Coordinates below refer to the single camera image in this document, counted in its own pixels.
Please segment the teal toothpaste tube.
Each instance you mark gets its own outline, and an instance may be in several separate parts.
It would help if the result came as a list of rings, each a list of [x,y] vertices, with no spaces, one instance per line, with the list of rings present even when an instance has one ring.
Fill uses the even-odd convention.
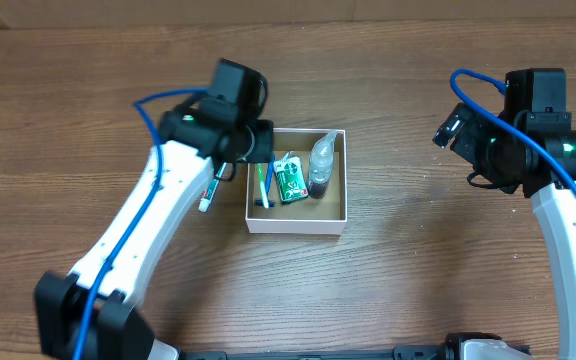
[[[200,202],[199,202],[199,206],[198,206],[198,209],[200,212],[206,212],[208,210],[208,208],[210,207],[210,205],[214,199],[216,190],[219,186],[219,183],[221,182],[221,177],[223,176],[226,168],[227,168],[227,164],[224,163],[221,166],[221,168],[219,169],[219,171],[217,172],[216,177],[212,179],[209,186],[207,187],[207,189],[202,194]]]

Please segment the green white toothbrush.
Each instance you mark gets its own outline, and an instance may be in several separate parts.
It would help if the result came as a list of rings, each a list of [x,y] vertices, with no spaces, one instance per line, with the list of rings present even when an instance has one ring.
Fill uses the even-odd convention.
[[[269,200],[268,200],[267,191],[266,191],[266,184],[265,184],[266,176],[265,176],[265,173],[263,171],[263,166],[261,163],[258,163],[258,164],[256,164],[256,168],[257,168],[257,172],[258,172],[258,176],[259,176],[259,188],[260,188],[262,206],[265,209],[269,209],[270,205],[269,205]]]

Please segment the blue disposable razor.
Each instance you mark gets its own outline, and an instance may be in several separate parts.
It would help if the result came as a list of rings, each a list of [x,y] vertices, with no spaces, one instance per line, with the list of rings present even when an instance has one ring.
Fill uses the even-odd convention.
[[[268,163],[267,166],[267,170],[266,170],[266,176],[265,176],[265,194],[266,194],[266,199],[268,200],[268,208],[272,208],[275,207],[276,202],[275,200],[272,200],[269,196],[270,196],[270,186],[272,184],[272,176],[273,176],[273,172],[274,172],[274,162],[276,161],[275,155],[272,156],[271,161]],[[264,202],[263,202],[263,196],[259,199],[255,199],[254,200],[254,205],[255,206],[262,206],[264,207]]]

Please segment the green soap packet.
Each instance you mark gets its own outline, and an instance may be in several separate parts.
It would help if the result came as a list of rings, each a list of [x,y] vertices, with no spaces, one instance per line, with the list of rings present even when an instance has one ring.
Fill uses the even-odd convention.
[[[297,155],[287,153],[274,162],[273,170],[282,204],[290,204],[308,197],[301,160]]]

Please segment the clear bottle dark liquid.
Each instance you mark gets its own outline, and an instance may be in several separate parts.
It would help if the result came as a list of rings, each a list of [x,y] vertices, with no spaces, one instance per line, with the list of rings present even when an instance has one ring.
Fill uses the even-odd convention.
[[[314,199],[325,196],[334,166],[336,130],[330,130],[313,146],[309,157],[308,192]]]

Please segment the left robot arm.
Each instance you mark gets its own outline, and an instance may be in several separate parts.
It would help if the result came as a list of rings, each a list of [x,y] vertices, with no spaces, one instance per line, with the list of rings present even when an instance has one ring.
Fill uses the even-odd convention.
[[[267,163],[273,123],[261,119],[266,78],[218,61],[210,85],[171,91],[185,99],[158,123],[134,102],[153,146],[132,192],[98,242],[65,276],[45,273],[34,290],[40,348],[54,359],[171,360],[139,309],[182,219],[229,164]]]

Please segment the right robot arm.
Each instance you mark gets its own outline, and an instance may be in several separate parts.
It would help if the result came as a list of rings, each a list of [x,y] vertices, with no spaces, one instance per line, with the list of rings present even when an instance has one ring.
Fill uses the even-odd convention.
[[[503,81],[457,69],[459,98],[434,143],[469,162],[483,188],[532,202],[548,251],[559,321],[561,359],[576,359],[576,130],[566,107],[566,74],[522,69]]]

